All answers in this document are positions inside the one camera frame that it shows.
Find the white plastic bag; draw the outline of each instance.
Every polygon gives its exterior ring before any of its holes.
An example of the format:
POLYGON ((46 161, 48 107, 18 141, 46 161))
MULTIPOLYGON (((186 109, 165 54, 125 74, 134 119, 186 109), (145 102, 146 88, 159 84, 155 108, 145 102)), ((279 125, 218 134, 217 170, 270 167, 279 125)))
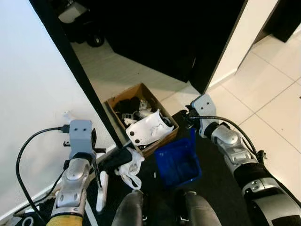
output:
POLYGON ((129 185, 132 189, 140 190, 142 182, 136 176, 139 173, 141 163, 144 158, 133 148, 127 147, 127 150, 132 154, 132 160, 115 170, 116 175, 120 175, 124 183, 129 185))

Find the black mat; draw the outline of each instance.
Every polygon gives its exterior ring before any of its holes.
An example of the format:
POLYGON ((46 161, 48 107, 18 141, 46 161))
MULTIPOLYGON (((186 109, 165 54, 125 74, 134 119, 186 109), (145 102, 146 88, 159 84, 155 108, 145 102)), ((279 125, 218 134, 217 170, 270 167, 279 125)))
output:
MULTIPOLYGON (((182 120, 180 114, 178 113, 173 117, 180 126, 176 139, 189 137, 189 133, 185 128, 186 123, 182 120)), ((245 201, 241 196, 241 190, 229 172, 217 147, 211 141, 202 139, 199 136, 196 137, 196 147, 203 176, 201 179, 177 189, 165 190, 163 188, 154 155, 151 155, 142 163, 138 177, 142 181, 141 190, 147 194, 149 200, 147 225, 175 225, 175 210, 173 209, 175 193, 178 189, 185 189, 196 191, 199 195, 206 198, 223 226, 251 226, 245 201)), ((95 180, 90 183, 87 189, 87 200, 94 211, 98 225, 110 226, 112 224, 119 204, 131 191, 132 189, 119 176, 110 175, 107 203, 102 213, 97 214, 95 211, 97 186, 95 180)), ((48 206, 43 208, 49 210, 49 215, 52 205, 53 202, 49 201, 48 206)), ((86 215, 83 225, 90 225, 86 215)))

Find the white wall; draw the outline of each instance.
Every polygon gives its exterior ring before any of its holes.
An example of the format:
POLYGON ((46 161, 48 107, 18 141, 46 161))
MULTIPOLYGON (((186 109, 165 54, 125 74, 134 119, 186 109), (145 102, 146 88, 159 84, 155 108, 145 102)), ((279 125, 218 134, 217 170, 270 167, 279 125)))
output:
POLYGON ((249 0, 211 80, 210 87, 238 69, 277 0, 249 0))
MULTIPOLYGON (((64 123, 71 110, 93 122, 97 147, 114 145, 28 0, 0 1, 0 219, 25 201, 15 163, 34 132, 64 123)), ((33 196, 62 171, 70 152, 67 134, 51 131, 34 139, 21 160, 21 177, 33 196)))

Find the black door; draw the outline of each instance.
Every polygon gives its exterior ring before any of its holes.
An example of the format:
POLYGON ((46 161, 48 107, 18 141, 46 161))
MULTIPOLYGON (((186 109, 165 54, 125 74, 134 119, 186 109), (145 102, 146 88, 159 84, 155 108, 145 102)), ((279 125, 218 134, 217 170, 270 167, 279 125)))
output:
POLYGON ((109 1, 102 24, 113 50, 201 93, 207 88, 244 0, 146 5, 109 1))
POLYGON ((278 0, 265 25, 257 35, 254 43, 273 34, 286 42, 301 23, 300 0, 278 0))

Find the door frame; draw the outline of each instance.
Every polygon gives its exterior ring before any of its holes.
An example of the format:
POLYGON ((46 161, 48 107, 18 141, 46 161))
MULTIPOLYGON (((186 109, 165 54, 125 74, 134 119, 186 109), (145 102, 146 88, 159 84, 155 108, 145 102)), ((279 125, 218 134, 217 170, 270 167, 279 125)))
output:
POLYGON ((54 14, 50 3, 47 0, 29 0, 33 9, 39 16, 40 20, 44 24, 49 36, 51 37, 53 43, 56 45, 57 49, 63 56, 66 64, 70 68, 76 81, 84 91, 88 100, 94 107, 98 116, 102 120, 104 126, 108 130, 109 134, 113 138, 118 148, 123 145, 113 128, 108 115, 106 114, 102 103, 100 102, 95 90, 93 89, 82 65, 79 62, 70 42, 68 41, 63 29, 60 26, 58 17, 54 14))

